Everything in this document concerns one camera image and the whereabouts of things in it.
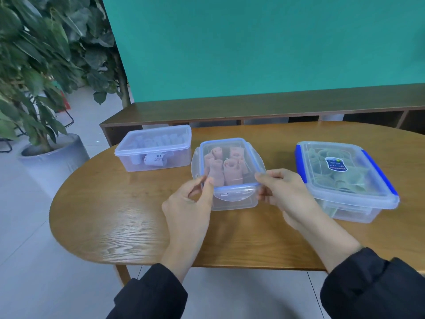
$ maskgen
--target potted plant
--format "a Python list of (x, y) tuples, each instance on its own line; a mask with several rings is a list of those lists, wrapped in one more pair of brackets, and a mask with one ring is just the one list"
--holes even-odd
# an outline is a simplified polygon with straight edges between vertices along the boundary
[(24, 128), (30, 144), (18, 159), (53, 197), (89, 159), (55, 118), (62, 91), (83, 80), (98, 103), (117, 93), (127, 105), (120, 56), (99, 0), (0, 0), (0, 18), (0, 136), (15, 139)]

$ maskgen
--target table top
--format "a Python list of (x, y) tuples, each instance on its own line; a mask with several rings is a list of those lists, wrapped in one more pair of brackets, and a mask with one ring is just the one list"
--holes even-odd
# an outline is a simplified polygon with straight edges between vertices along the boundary
[[(381, 257), (400, 257), (425, 270), (425, 136), (372, 124), (311, 122), (193, 128), (192, 150), (202, 141), (242, 137), (267, 169), (295, 171), (300, 141), (351, 143), (369, 152), (400, 195), (396, 210), (383, 210), (371, 224), (338, 221)], [(72, 254), (97, 263), (151, 265), (168, 242), (162, 202), (192, 178), (190, 166), (126, 172), (114, 147), (77, 169), (50, 208), (50, 228)], [(325, 270), (274, 206), (213, 211), (198, 267)]]
[(100, 126), (418, 110), (424, 102), (425, 83), (147, 101), (124, 108)]

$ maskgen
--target label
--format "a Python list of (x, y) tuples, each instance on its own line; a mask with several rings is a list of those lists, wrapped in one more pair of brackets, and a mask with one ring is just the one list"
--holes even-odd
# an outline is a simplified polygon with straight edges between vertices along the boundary
[(149, 153), (144, 158), (145, 165), (163, 167), (167, 164), (167, 158), (165, 155), (165, 153)]
[(340, 158), (328, 156), (327, 158), (325, 158), (325, 161), (328, 164), (328, 168), (333, 171), (345, 172), (348, 170), (347, 167), (344, 165), (344, 161)]

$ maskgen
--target tiled floor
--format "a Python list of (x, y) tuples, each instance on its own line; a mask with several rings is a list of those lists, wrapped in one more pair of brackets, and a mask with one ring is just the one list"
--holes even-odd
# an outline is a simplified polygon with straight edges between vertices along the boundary
[[(99, 123), (120, 110), (117, 96), (99, 106), (92, 91), (70, 95), (75, 123), (90, 157), (107, 149)], [(64, 123), (67, 116), (59, 116)], [(89, 263), (65, 251), (48, 224), (50, 198), (15, 155), (28, 140), (0, 154), (0, 319), (105, 318), (120, 290), (110, 265)], [(129, 267), (132, 277), (148, 269)], [(317, 300), (325, 273), (193, 268), (184, 281), (184, 318), (328, 318)]]

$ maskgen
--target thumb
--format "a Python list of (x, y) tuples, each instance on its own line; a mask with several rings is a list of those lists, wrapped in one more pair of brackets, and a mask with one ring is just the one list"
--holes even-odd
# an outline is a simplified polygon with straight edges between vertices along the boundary
[(266, 187), (269, 187), (271, 190), (274, 188), (274, 184), (277, 181), (275, 178), (271, 177), (267, 173), (256, 173), (255, 179), (262, 185), (265, 185)]
[(211, 210), (211, 205), (213, 203), (213, 194), (214, 194), (214, 179), (209, 177), (205, 180), (204, 188), (202, 189), (202, 195), (199, 198), (197, 204), (208, 206)]

